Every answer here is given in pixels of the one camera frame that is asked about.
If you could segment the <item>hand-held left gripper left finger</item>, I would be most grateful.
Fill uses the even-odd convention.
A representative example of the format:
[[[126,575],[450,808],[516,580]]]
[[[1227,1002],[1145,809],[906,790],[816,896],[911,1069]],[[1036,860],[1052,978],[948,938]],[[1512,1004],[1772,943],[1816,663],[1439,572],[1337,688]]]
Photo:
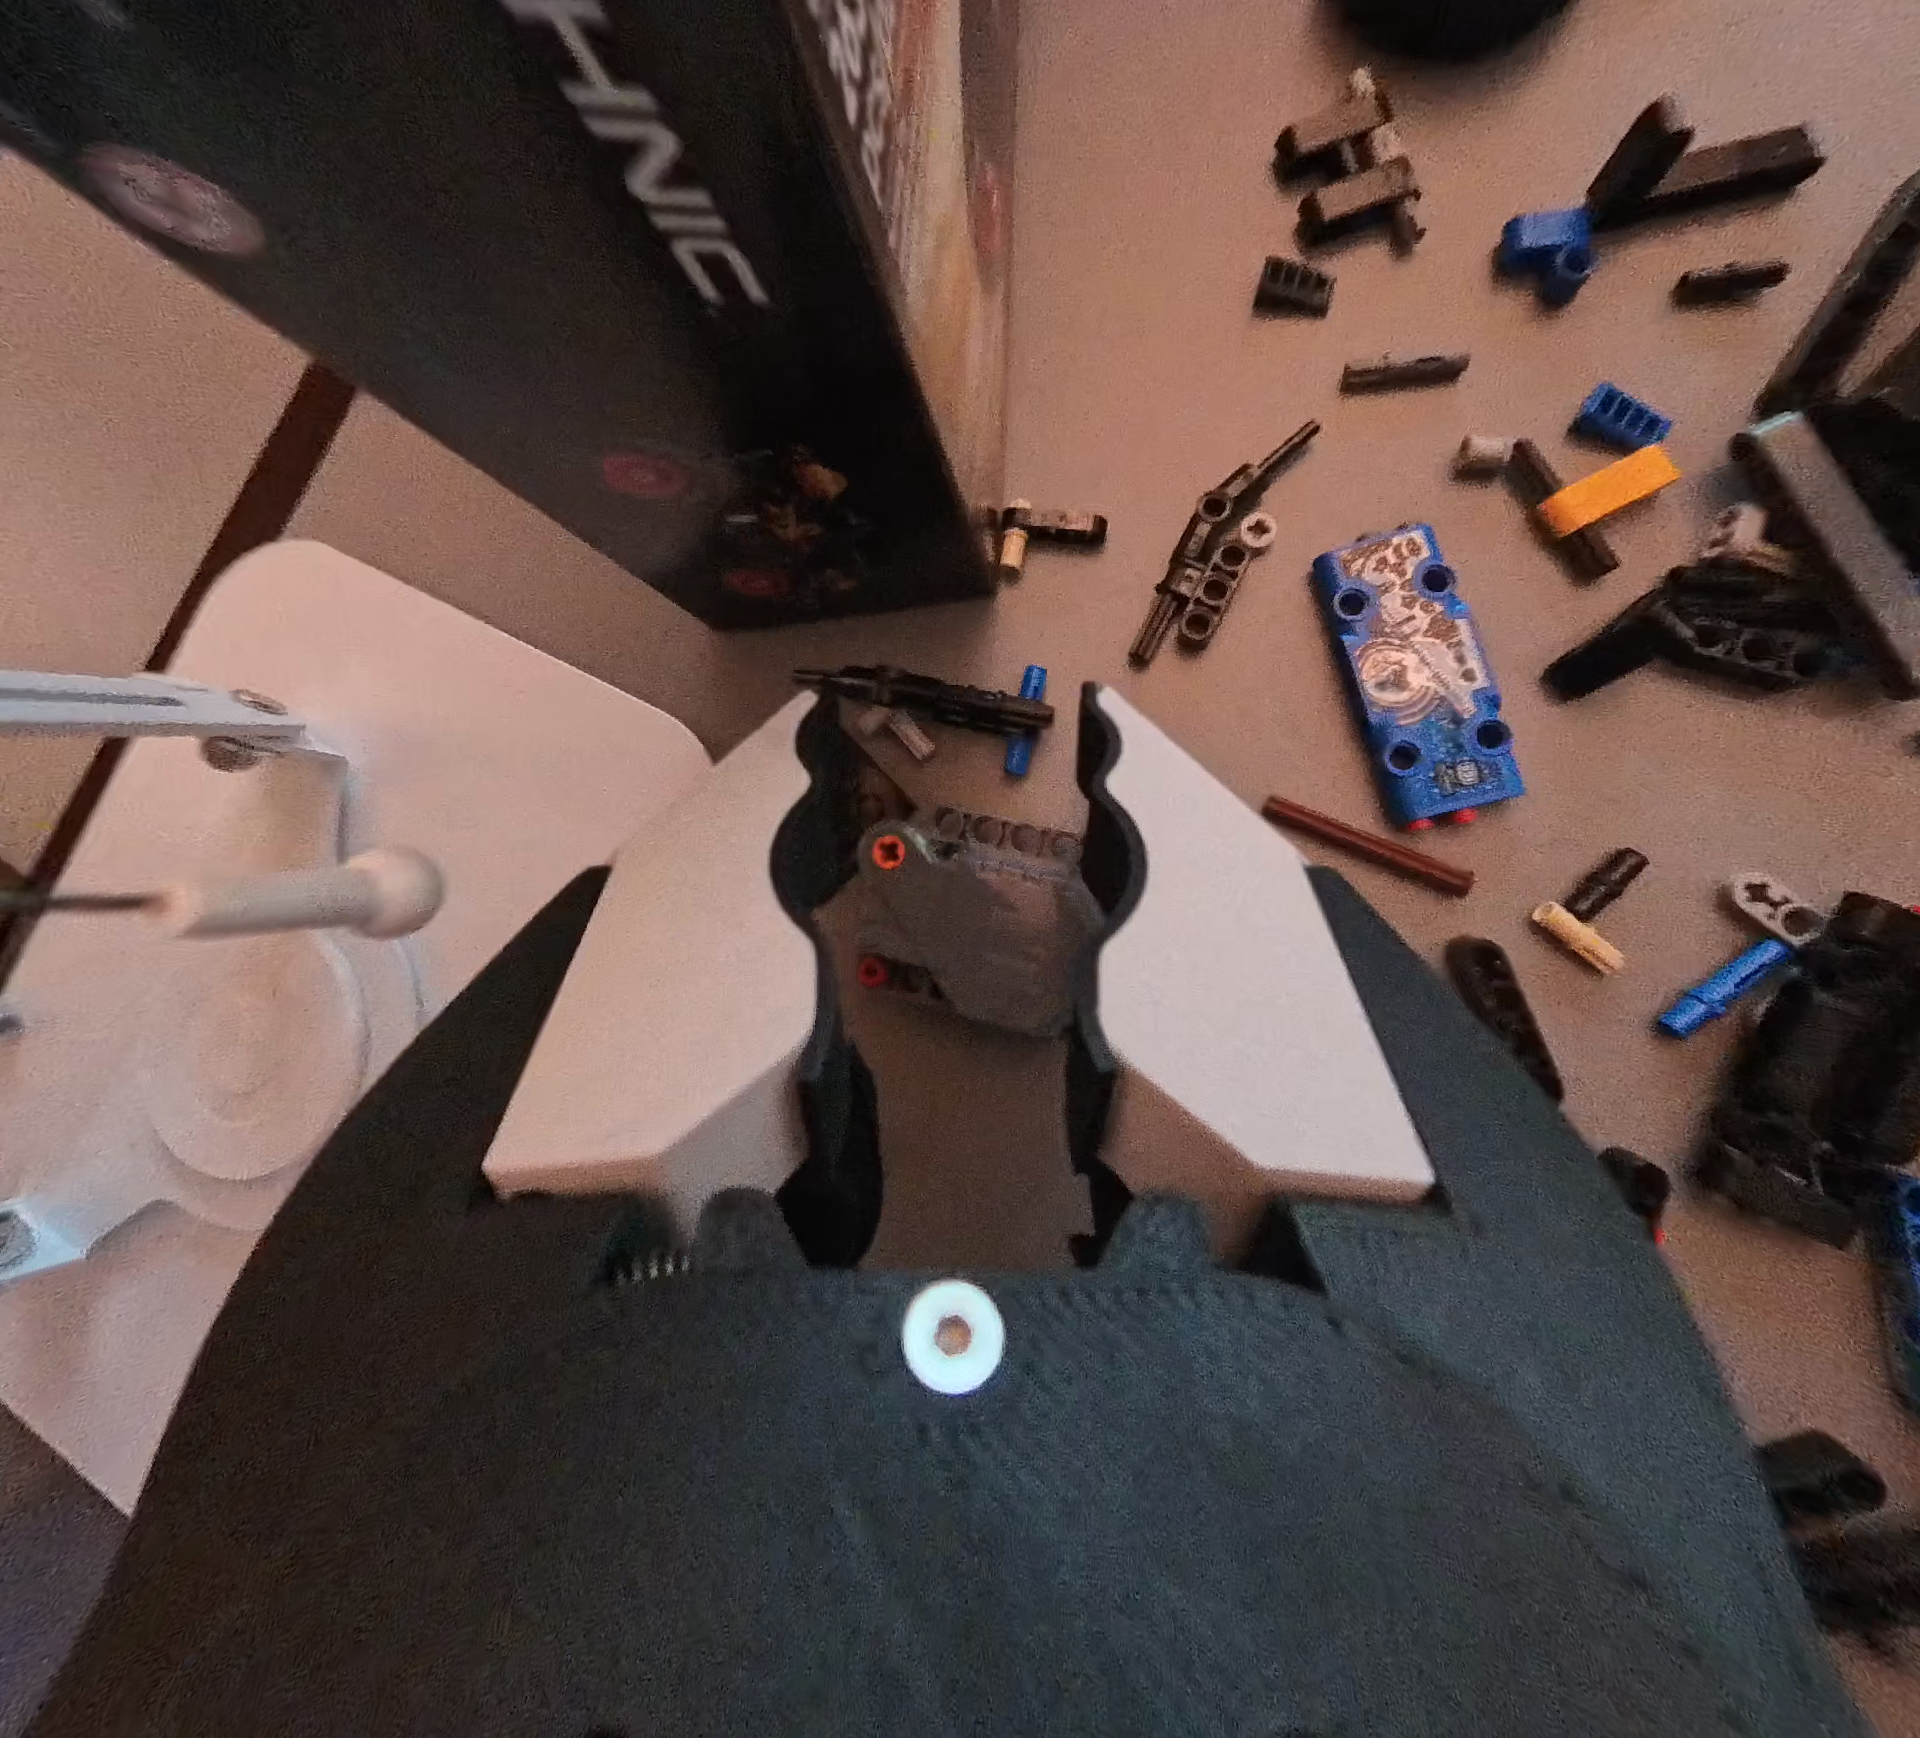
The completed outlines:
[[[851,1224],[851,1043],[814,911],[845,879],[837,708],[796,694],[616,852],[492,1136],[498,1198],[733,1188]]]

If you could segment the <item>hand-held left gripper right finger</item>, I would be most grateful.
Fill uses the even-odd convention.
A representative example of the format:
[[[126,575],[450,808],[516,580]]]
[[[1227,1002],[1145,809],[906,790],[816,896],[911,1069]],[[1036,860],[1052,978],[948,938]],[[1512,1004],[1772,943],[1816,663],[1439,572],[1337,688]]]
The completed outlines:
[[[1117,690],[1083,690],[1071,1165],[1100,1247],[1139,1198],[1251,1247],[1281,1200],[1418,1206],[1434,1169],[1310,864]]]

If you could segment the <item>grey toy motor block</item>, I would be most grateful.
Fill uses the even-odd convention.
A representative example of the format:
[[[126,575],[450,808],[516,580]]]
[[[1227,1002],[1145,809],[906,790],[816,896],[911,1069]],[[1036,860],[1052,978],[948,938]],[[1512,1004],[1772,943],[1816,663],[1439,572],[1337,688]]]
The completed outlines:
[[[1011,1036],[1068,1029],[1100,926],[1078,836],[940,808],[866,827],[854,854],[860,987]]]

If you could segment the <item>grey desk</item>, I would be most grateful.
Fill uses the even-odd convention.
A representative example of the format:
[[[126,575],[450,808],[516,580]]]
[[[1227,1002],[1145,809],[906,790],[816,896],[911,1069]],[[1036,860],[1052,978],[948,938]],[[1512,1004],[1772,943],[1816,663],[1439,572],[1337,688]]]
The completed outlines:
[[[1755,694],[1646,667],[1573,702],[1540,671],[1744,495],[1727,443],[1888,192],[1915,169],[1918,0],[1573,0],[1474,67],[1381,65],[1423,184],[1425,239],[1331,250],[1324,320],[1251,315],[1289,246],[1277,131],[1362,59],[1327,0],[1021,0],[1006,309],[1004,489],[1097,510],[1100,552],[1036,551],[991,601],[712,633],[358,397],[293,469],[293,540],[346,552],[645,699],[714,755],[793,694],[791,669],[897,663],[1008,688],[1128,688],[1257,806],[1279,794],[1379,826],[1307,593],[1319,551],[1408,519],[1464,570],[1510,701],[1527,794],[1444,857],[1448,901],[1350,866],[1425,957],[1499,941],[1595,1147],[1660,1164],[1665,1258],[1757,1438],[1824,1429],[1915,1494],[1915,1426],[1888,1392],[1861,1262],[1695,1198],[1688,1164],[1739,1021],[1654,1029],[1745,947],[1723,883],[1766,869],[1833,901],[1915,883],[1915,704],[1864,674]],[[1502,227],[1583,207],[1636,116],[1670,96],[1695,145],[1803,125],[1826,167],[1796,190],[1593,234],[1570,307],[1502,280]],[[1617,452],[1568,436],[1602,380],[1672,416],[1682,478],[1593,533],[1533,520]],[[1207,647],[1128,648],[1195,500],[1307,421],[1266,490],[1257,551]]]

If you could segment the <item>black rounded toy piece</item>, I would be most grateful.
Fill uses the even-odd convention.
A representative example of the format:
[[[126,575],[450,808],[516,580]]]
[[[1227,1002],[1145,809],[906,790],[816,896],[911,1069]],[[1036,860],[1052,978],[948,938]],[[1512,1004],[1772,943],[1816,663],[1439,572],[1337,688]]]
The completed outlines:
[[[1444,947],[1444,967],[1476,1021],[1554,1105],[1563,1105],[1565,1082],[1510,953],[1493,939],[1458,935]]]

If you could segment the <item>white document stand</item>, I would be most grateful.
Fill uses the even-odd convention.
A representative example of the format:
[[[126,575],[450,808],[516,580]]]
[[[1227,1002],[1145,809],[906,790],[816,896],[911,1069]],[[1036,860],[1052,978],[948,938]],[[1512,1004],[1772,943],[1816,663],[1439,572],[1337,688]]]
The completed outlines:
[[[312,543],[253,551],[168,673],[4,673],[4,737],[120,740],[54,896],[410,847],[415,934],[27,924],[4,987],[4,1407],[130,1513],[213,1322],[363,1093],[583,869],[707,774],[666,712]]]

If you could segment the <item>blue printed toy panel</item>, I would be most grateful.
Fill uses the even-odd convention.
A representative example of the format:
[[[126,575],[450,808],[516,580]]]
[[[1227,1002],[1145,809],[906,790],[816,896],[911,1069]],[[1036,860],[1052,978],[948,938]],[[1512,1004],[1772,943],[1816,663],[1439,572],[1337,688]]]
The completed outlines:
[[[1434,529],[1324,551],[1310,586],[1385,819],[1421,834],[1520,801],[1499,680]]]

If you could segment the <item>black pin assembly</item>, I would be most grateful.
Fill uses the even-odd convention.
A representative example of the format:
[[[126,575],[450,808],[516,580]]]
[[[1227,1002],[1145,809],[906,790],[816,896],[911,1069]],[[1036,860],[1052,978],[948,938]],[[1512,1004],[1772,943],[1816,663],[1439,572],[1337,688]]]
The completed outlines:
[[[1128,647],[1131,669],[1145,669],[1170,638],[1183,648],[1202,648],[1212,643],[1246,566],[1257,551],[1273,543],[1271,520],[1259,529],[1266,537],[1250,534],[1246,523],[1261,519],[1259,504],[1266,490],[1288,464],[1307,452],[1319,433],[1319,421],[1304,422],[1270,455],[1242,464],[1227,480],[1195,500],[1188,526],[1153,589],[1139,633]]]

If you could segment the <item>pile of toy building pieces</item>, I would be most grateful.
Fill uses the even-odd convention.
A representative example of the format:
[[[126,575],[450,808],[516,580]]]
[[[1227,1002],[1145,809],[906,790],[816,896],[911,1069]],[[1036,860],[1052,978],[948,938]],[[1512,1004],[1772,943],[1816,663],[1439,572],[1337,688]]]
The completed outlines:
[[[1861,663],[1915,701],[1915,329],[1867,368],[1892,310],[1915,307],[1915,177],[1874,215],[1768,377],[1730,503],[1698,559],[1552,660],[1552,694],[1593,694],[1667,660],[1757,690]],[[1764,994],[1719,1076],[1692,1176],[1776,1230],[1867,1265],[1888,1383],[1915,1420],[1915,910],[1853,889],[1833,910],[1744,875],[1730,904],[1760,945],[1656,1017],[1693,1037]]]

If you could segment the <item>small orange toy piece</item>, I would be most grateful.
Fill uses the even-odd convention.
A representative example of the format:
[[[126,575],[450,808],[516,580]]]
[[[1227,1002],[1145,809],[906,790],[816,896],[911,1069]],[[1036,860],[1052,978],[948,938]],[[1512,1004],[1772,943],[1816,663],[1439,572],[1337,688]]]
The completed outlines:
[[[1642,504],[1682,478],[1661,445],[1640,446],[1555,489],[1531,513],[1546,537],[1568,543]]]

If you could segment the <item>small blue toy plate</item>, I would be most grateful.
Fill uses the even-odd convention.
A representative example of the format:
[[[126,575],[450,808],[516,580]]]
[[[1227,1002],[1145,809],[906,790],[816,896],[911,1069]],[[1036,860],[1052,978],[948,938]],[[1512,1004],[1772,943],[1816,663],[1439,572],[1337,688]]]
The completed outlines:
[[[1575,407],[1568,436],[1583,446],[1632,455],[1660,446],[1672,433],[1672,416],[1646,405],[1609,380],[1598,383]]]

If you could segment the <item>blue angled toy piece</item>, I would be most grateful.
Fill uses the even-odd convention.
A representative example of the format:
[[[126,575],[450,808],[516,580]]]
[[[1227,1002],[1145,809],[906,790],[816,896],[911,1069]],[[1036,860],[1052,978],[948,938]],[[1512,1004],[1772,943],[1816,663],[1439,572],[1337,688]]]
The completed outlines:
[[[1570,307],[1595,264],[1593,223],[1585,207],[1513,215],[1493,250],[1495,274],[1525,285],[1548,310]]]

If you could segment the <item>black toy connector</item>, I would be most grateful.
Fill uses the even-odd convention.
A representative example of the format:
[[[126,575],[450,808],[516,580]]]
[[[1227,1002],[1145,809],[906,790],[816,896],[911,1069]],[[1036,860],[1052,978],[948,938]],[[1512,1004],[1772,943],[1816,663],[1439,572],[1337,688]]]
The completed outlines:
[[[1305,186],[1294,230],[1307,250],[1381,230],[1405,257],[1425,236],[1418,171],[1389,94],[1365,67],[1347,74],[1331,106],[1279,131],[1271,171],[1283,186]]]

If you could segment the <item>toy truck set box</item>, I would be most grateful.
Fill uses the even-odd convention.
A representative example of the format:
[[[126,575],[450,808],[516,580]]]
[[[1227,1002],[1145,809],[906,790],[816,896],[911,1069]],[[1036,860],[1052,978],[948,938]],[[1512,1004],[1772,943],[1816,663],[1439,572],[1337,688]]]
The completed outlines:
[[[4,0],[4,138],[722,630],[992,590],[1016,0]]]

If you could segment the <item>black angled toy beam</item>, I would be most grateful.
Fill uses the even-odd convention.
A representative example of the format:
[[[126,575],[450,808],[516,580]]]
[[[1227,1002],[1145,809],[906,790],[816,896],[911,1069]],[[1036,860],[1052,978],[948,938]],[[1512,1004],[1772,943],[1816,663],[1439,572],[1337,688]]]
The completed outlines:
[[[1595,236],[1744,207],[1785,194],[1826,167],[1803,125],[1708,147],[1670,96],[1646,106],[1590,183],[1583,210]]]

